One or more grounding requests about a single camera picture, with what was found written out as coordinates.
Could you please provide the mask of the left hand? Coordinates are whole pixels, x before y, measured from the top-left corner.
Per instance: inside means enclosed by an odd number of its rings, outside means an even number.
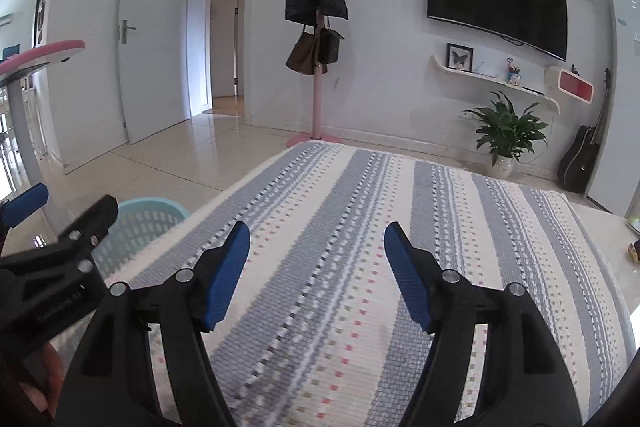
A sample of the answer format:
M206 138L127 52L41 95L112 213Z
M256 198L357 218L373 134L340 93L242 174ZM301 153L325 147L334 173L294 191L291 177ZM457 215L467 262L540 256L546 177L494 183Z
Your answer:
M65 369L62 359L52 343L45 343L24 361L29 383L21 386L30 402L41 413L55 418L64 385Z

